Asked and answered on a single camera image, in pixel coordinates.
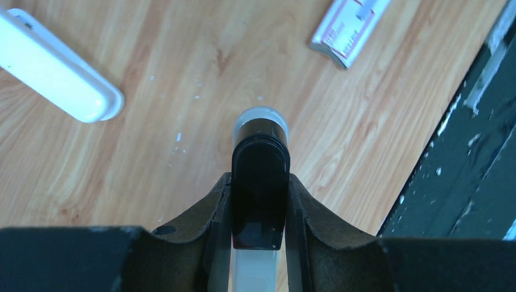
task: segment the dark green surface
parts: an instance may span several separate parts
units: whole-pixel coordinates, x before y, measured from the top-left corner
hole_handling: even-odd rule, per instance
[[[516,219],[513,43],[478,104],[479,114],[473,117],[462,105],[489,57],[481,49],[466,86],[456,94],[454,100],[461,95],[457,109],[445,131],[434,134],[433,147],[429,144],[423,152],[379,232],[382,236],[503,238]],[[477,134],[479,139],[469,147]]]

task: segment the white speck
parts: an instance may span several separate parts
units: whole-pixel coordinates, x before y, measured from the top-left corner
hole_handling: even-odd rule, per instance
[[[512,225],[510,226],[509,230],[507,230],[503,240],[514,240],[514,238],[516,238],[516,220],[512,222]]]
[[[471,146],[473,146],[473,144],[474,144],[476,141],[478,141],[478,139],[480,139],[480,135],[481,135],[481,133],[478,133],[478,134],[474,135],[474,136],[471,138],[471,140],[469,140],[469,142],[468,142],[468,147],[470,147],[470,148],[471,148]]]
[[[459,101],[461,100],[462,95],[459,94],[457,98],[455,99],[455,102],[451,105],[450,110],[446,113],[446,118],[441,123],[441,126],[437,130],[437,136],[439,137],[442,132],[446,129],[446,126],[448,125],[448,121],[450,120],[450,117],[452,116],[452,113],[455,109],[457,109],[457,105],[459,104]]]

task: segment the wood grain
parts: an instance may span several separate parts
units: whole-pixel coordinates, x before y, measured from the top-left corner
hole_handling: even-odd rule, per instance
[[[0,0],[127,99],[87,125],[0,71],[0,226],[153,229],[230,169],[236,117],[269,105],[288,120],[292,172],[375,233],[504,2],[392,0],[342,71],[305,45],[330,0]]]

